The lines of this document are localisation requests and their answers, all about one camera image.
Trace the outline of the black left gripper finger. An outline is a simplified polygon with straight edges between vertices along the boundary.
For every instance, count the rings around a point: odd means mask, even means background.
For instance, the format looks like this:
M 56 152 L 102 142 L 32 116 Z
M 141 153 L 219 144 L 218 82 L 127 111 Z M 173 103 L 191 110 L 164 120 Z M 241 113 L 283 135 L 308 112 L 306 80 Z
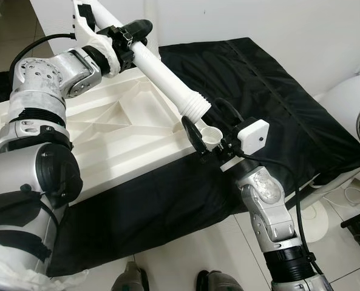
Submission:
M 122 25 L 117 30 L 121 37 L 147 37 L 153 29 L 152 22 L 147 19 L 138 19 Z

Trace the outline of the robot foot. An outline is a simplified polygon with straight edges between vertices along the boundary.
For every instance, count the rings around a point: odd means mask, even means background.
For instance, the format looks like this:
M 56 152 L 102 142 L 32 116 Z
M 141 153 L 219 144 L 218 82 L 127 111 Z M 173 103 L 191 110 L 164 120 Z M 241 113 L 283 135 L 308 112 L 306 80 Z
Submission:
M 110 291 L 150 291 L 148 275 L 135 261 L 128 261 Z
M 243 291 L 235 277 L 219 270 L 202 270 L 195 280 L 195 291 Z

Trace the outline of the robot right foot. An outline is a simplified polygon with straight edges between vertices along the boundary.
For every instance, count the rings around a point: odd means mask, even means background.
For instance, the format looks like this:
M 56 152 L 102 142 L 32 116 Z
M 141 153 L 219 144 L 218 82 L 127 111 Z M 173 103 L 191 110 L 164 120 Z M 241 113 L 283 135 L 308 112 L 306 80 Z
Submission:
M 243 291 L 235 277 L 219 270 L 202 270 L 195 280 L 195 291 Z

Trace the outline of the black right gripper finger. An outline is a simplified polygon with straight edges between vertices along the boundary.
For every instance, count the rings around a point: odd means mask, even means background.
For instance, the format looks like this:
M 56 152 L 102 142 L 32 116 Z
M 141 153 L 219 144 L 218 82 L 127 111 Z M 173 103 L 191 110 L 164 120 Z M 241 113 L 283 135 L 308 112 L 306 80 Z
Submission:
M 202 139 L 201 131 L 187 116 L 182 116 L 182 126 L 194 150 L 200 155 L 204 155 L 206 153 L 206 146 Z
M 219 109 L 220 116 L 228 127 L 235 131 L 242 128 L 241 123 L 244 122 L 244 118 L 229 101 L 226 99 L 215 99 L 215 105 Z

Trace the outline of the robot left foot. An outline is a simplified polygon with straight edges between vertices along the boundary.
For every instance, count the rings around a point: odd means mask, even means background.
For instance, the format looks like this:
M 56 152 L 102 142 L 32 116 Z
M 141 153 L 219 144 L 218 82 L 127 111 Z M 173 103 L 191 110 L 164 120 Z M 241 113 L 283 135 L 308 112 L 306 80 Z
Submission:
M 110 291 L 150 291 L 148 275 L 135 261 L 128 261 Z

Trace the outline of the white plastic table top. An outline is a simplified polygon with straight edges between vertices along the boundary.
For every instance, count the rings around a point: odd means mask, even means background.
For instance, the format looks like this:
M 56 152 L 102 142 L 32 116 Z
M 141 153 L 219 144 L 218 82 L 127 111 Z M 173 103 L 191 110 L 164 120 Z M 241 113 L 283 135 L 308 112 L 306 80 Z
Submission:
M 58 210 L 194 151 L 146 76 L 67 92 L 49 59 L 23 60 L 13 74 L 0 103 L 0 196 Z

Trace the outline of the white standing fan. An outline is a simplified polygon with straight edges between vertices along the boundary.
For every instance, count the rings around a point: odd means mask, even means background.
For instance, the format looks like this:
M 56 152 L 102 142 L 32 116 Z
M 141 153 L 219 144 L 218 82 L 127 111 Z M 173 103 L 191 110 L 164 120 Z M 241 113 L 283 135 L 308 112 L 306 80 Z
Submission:
M 318 102 L 360 143 L 360 75 L 341 82 L 329 92 L 319 95 Z M 321 240 L 330 228 L 328 211 L 321 203 L 327 194 L 338 188 L 347 188 L 352 181 L 360 180 L 360 167 L 341 173 L 324 185 L 309 183 L 296 195 L 298 215 L 310 212 L 310 217 L 302 217 L 305 244 Z

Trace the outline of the black cloth table cover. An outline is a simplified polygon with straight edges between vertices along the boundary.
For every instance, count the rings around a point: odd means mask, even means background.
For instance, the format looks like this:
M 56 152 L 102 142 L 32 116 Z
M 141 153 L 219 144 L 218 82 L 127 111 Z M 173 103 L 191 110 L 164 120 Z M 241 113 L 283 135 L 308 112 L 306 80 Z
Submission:
M 328 180 L 360 166 L 360 145 L 252 39 L 189 42 L 158 52 L 172 72 L 214 105 L 227 100 L 242 116 L 269 123 L 266 147 L 255 156 L 268 160 L 269 172 L 289 191 L 315 176 Z M 36 173 L 41 184 L 51 186 L 51 202 L 69 202 L 83 181 L 69 140 L 59 131 L 43 136 L 39 145 L 38 157 L 24 156 L 27 169 L 17 169 L 16 162 L 0 166 L 2 263 L 30 258 L 49 264 L 51 275 L 71 275 L 245 211 L 235 200 L 232 177 L 214 169 L 222 159 L 202 162 L 191 153 L 47 217 L 46 224 L 61 232 L 45 239 L 25 230 L 29 219 L 47 215 L 40 206 L 46 194 L 28 177 Z

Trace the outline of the white plastic table leg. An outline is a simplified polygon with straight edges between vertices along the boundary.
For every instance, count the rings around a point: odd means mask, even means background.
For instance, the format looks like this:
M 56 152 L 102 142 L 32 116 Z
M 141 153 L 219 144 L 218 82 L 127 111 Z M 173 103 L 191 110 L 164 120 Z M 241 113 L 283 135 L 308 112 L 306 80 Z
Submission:
M 122 26 L 122 23 L 98 0 L 82 0 L 82 3 L 92 7 L 97 25 L 102 25 L 102 27 Z M 135 42 L 131 45 L 131 49 L 135 52 L 136 67 L 176 105 L 182 116 L 187 116 L 193 124 L 196 124 L 210 110 L 211 104 L 201 94 L 189 89 L 146 45 Z
M 146 37 L 146 47 L 158 60 L 161 56 L 158 52 L 158 0 L 143 0 L 144 19 L 152 23 L 152 30 Z

